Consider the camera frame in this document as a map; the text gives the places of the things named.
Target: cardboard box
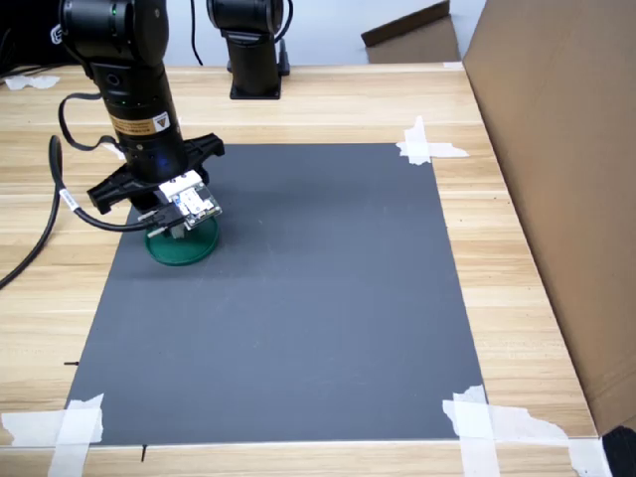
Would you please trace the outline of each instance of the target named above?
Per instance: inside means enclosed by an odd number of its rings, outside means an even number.
[[[636,427],[636,1],[489,0],[465,59],[599,433]]]

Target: wooden tabletop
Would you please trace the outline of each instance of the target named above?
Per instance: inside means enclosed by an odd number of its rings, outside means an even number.
[[[0,86],[0,275],[46,223],[47,145],[60,135],[58,104],[71,92],[96,91],[80,69],[51,74],[61,77],[51,89]],[[280,101],[230,101],[231,77],[221,69],[172,69],[169,78],[185,138],[215,132],[228,144],[397,143],[421,115],[428,141],[465,149],[470,157],[434,159],[433,167],[490,404],[527,408],[570,437],[595,435],[463,70],[297,68]],[[101,101],[72,101],[67,111],[80,142],[112,133]],[[65,143],[64,154],[66,184],[90,210],[84,191],[120,163],[104,148],[83,153]],[[115,207],[108,219],[122,223],[127,211]],[[64,407],[76,370],[64,362],[80,359],[118,241],[62,207],[45,250],[0,291],[0,412]],[[10,442],[0,428],[0,445]],[[457,442],[153,447],[143,463],[140,455],[139,447],[93,448],[85,475],[463,475]],[[574,475],[566,449],[500,444],[498,456],[502,474]],[[50,452],[0,452],[9,475],[45,475],[49,463]]]

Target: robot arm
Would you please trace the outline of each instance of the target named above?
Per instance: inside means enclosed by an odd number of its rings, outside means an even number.
[[[99,88],[126,158],[88,191],[93,204],[106,214],[128,199],[143,217],[171,217],[152,234],[190,230],[219,214],[203,162],[223,155],[224,144],[214,134],[188,141],[181,135],[163,65],[165,0],[63,0],[60,18],[63,42]]]

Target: masking tape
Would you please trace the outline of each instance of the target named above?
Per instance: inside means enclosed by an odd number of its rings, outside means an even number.
[[[459,436],[465,475],[499,476],[495,443],[513,442],[565,447],[580,477],[611,477],[599,439],[569,439],[560,427],[531,417],[527,409],[489,405],[482,386],[453,395],[442,409]]]
[[[426,140],[424,120],[421,116],[415,119],[415,125],[404,131],[404,142],[396,144],[400,156],[407,156],[408,162],[420,166],[430,162],[431,157],[468,157],[463,149],[447,142],[432,142]]]
[[[91,443],[101,442],[103,395],[72,400],[66,410],[8,412],[2,426],[13,435],[12,447],[55,447],[49,477],[80,477]]]

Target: green disc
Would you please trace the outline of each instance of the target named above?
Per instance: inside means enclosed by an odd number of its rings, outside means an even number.
[[[146,237],[146,248],[155,260],[164,265],[183,266],[203,260],[217,246],[219,226],[214,218],[207,219],[183,238],[159,235]]]

